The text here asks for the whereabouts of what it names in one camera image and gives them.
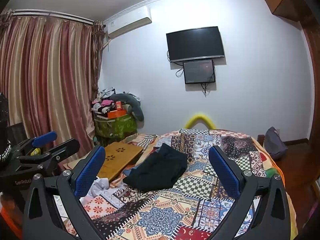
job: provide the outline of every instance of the orange box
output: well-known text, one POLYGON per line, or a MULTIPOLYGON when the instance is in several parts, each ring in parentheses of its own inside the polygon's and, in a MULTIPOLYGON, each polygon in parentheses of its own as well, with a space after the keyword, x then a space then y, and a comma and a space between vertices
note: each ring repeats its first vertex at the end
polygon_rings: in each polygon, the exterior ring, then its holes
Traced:
POLYGON ((116 109, 117 109, 117 110, 122 110, 121 101, 116 101, 116 109))
POLYGON ((126 110, 110 111, 110 112, 108 112, 108 118, 109 119, 117 118, 117 117, 121 117, 121 116, 126 115, 126 114, 127 114, 126 110))

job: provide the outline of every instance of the monitor screen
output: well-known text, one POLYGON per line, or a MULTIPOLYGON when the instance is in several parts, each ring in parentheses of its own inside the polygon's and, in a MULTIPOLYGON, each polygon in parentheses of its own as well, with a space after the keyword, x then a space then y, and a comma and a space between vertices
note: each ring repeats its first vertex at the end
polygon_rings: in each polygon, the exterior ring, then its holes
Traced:
POLYGON ((224 57, 218 27, 205 27, 167 33, 170 62, 224 57))
POLYGON ((183 63, 185 84, 215 82, 212 60, 197 60, 183 63))

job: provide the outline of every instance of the blue gripper pad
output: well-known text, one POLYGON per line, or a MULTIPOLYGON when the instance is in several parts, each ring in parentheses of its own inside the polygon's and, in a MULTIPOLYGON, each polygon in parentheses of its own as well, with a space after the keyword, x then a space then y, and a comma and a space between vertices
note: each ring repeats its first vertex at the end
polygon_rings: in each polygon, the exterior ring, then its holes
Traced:
POLYGON ((35 148, 40 148, 49 142, 55 141, 56 139, 57 139, 57 133, 54 131, 51 131, 35 138, 32 142, 32 146, 35 148))
POLYGON ((87 195, 92 183, 96 179, 96 176, 104 163, 105 158, 105 149, 100 146, 93 157, 88 161, 86 166, 84 166, 79 176, 76 178, 74 191, 75 197, 81 198, 87 195))
POLYGON ((209 161, 228 196, 238 199, 240 197, 239 181, 215 147, 209 150, 209 161))

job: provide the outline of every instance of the black television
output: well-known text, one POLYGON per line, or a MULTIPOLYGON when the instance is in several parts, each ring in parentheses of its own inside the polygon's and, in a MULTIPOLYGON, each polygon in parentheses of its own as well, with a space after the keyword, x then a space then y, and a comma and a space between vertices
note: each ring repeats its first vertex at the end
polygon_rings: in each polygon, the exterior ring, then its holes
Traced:
POLYGON ((224 57, 218 27, 204 27, 167 33, 170 62, 224 57))

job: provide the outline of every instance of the orange object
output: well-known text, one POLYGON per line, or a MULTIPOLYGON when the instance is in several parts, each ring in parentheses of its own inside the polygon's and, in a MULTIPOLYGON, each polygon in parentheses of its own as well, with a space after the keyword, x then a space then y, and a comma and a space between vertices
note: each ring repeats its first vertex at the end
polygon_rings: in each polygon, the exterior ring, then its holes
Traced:
POLYGON ((4 221, 8 224, 10 229, 15 233, 15 235, 22 240, 22 228, 16 225, 16 223, 12 220, 8 212, 4 207, 1 209, 0 216, 3 217, 4 221))
POLYGON ((121 101, 116 101, 116 109, 117 109, 117 110, 122 110, 122 103, 121 103, 121 101))
POLYGON ((126 110, 110 111, 110 112, 108 112, 108 118, 109 119, 117 118, 117 117, 121 117, 121 116, 126 115, 126 114, 127 114, 126 110))

